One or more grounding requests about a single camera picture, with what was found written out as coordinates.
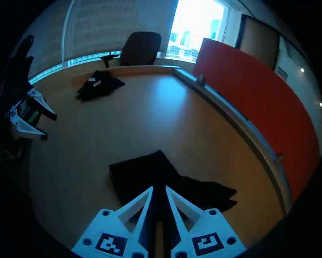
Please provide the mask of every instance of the wall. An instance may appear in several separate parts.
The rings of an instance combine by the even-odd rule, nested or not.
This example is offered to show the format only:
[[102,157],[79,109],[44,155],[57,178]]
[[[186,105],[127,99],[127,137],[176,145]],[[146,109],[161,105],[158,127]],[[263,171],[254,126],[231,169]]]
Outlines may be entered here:
[[277,155],[284,155],[296,200],[320,160],[316,131],[298,96],[263,63],[214,40],[203,41],[194,69],[195,76],[200,74],[255,125]]
[[288,75],[286,83],[301,100],[313,123],[316,136],[319,141],[320,155],[322,155],[322,107],[320,107],[321,97],[315,90],[317,83],[315,78],[310,78],[310,68],[306,67],[302,73],[297,63],[292,60],[286,52],[281,51],[277,61],[280,67]]

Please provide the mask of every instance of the window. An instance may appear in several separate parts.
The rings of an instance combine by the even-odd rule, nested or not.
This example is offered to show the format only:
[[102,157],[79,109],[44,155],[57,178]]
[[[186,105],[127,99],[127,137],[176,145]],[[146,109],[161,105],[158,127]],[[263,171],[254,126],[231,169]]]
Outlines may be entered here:
[[100,57],[105,56],[105,55],[120,55],[120,54],[121,54],[121,51],[111,51],[111,52],[102,52],[102,53],[97,53],[97,54],[85,55],[85,56],[71,59],[69,66],[79,65],[79,64],[99,60]]
[[166,58],[196,62],[204,37],[222,41],[227,16],[216,0],[179,0]]
[[38,74],[37,76],[33,77],[32,79],[29,80],[29,83],[30,84],[33,84],[33,83],[36,83],[37,81],[45,78],[46,76],[50,75],[50,74],[53,74],[59,70],[62,69],[62,64],[58,64],[58,65],[55,65],[47,70],[45,70],[44,72]]

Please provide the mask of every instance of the sky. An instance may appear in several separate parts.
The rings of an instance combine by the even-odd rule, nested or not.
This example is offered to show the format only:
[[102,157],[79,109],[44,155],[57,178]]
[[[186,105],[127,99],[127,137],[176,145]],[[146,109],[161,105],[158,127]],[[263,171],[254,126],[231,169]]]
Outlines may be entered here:
[[215,0],[179,0],[171,32],[179,33],[179,41],[185,31],[190,31],[189,47],[199,50],[203,37],[209,36],[211,21],[221,20],[223,10]]

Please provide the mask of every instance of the black towel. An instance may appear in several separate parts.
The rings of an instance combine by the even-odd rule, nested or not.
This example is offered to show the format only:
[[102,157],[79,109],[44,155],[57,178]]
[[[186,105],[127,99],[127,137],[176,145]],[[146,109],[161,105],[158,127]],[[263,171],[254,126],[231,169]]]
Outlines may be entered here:
[[223,212],[236,204],[236,201],[230,200],[236,193],[235,189],[180,176],[161,150],[110,165],[110,175],[122,205],[150,186],[160,191],[165,185],[203,210],[217,208]]
[[108,96],[115,89],[125,85],[121,80],[114,78],[107,71],[98,71],[92,75],[94,82],[85,82],[83,87],[79,89],[77,99],[82,102],[91,100],[93,98]]

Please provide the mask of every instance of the chair armrest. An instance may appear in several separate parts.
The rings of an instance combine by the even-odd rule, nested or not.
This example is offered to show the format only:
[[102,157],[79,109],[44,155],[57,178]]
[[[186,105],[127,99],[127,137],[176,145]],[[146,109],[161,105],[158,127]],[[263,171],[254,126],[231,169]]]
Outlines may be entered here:
[[110,68],[108,62],[117,56],[119,56],[119,55],[105,55],[105,56],[100,57],[100,59],[104,60],[106,68]]

